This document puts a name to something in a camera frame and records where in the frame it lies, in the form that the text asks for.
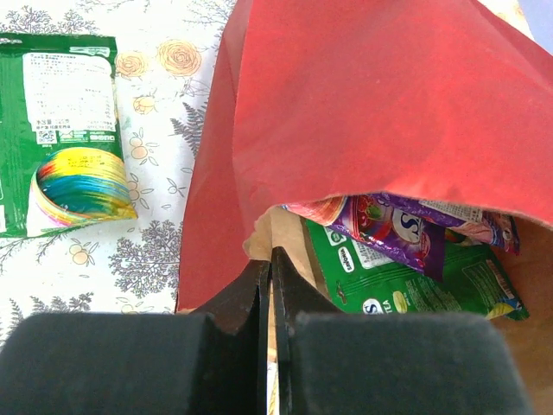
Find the red paper bag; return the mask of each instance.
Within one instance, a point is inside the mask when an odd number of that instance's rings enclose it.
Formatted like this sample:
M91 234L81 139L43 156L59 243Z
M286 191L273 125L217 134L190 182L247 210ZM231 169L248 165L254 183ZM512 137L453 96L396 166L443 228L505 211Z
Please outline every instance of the red paper bag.
M476 0L239 0L185 215L179 309L271 206L387 191L553 222L553 58Z

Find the purple snack package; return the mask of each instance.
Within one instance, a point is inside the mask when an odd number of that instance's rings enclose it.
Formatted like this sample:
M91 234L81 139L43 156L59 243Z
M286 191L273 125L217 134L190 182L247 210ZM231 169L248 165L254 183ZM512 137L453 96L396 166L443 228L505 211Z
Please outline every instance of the purple snack package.
M506 252L519 253L517 227L508 214L439 201L418 201L387 193L372 194L372 197L479 242L498 246Z
M445 228L373 195L350 196L329 227L427 277L442 281Z

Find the white tablecloth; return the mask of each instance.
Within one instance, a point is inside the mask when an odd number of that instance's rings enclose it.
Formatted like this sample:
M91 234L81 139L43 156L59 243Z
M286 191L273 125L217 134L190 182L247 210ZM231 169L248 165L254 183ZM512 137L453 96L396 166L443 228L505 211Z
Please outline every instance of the white tablecloth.
M182 217L232 6L233 0L0 3L0 32L116 36L124 160L140 217L62 237L0 239L0 345L34 313L174 311Z

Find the green wrapper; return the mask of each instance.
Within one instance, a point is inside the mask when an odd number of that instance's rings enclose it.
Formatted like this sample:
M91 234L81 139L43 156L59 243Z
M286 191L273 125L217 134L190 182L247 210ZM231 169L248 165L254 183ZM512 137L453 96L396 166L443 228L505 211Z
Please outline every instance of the green wrapper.
M91 180L85 186L80 176L70 182L72 187L57 185L71 189L60 191L57 201L41 193L46 184L54 193L51 182L37 182L37 170L49 157L72 148L83 149L81 157L69 161L72 167L105 163L107 158L94 161L98 153L93 150L123 162L114 100L116 55L113 37L0 33L0 238L64 233L101 220L136 218L126 181L114 182L104 174L99 176L102 182ZM91 194L104 196L110 211L96 214L104 205L98 207L98 197ZM112 214L116 197L128 203ZM72 220L45 213L45 206L70 212Z
M524 320L528 311L487 245L446 245L443 282L306 221L328 295L347 313L466 311Z

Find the colorful packaging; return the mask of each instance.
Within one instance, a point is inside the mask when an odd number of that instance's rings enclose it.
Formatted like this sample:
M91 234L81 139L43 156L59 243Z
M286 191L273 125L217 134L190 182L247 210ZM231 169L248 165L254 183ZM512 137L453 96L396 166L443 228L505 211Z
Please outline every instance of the colorful packaging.
M0 33L0 237L134 219L112 37Z
M487 212L476 207L439 201L419 201L387 193L372 196L436 225L451 228L469 238L498 246L507 252L519 253L517 227L512 216L508 214Z
M332 225L346 205L347 196L330 197L324 201L308 203L290 203L283 208L300 216L327 227Z
M371 195L351 196L329 227L427 277L442 280L444 228Z
M447 229L447 228L446 228L446 240L458 246L482 245L482 242L479 242L478 240L470 239L466 235L461 235L460 233L454 232L451 229Z
M468 311L514 320L529 316L487 245L447 242L443 282L437 283L332 229L310 220L307 228L328 295L345 312Z

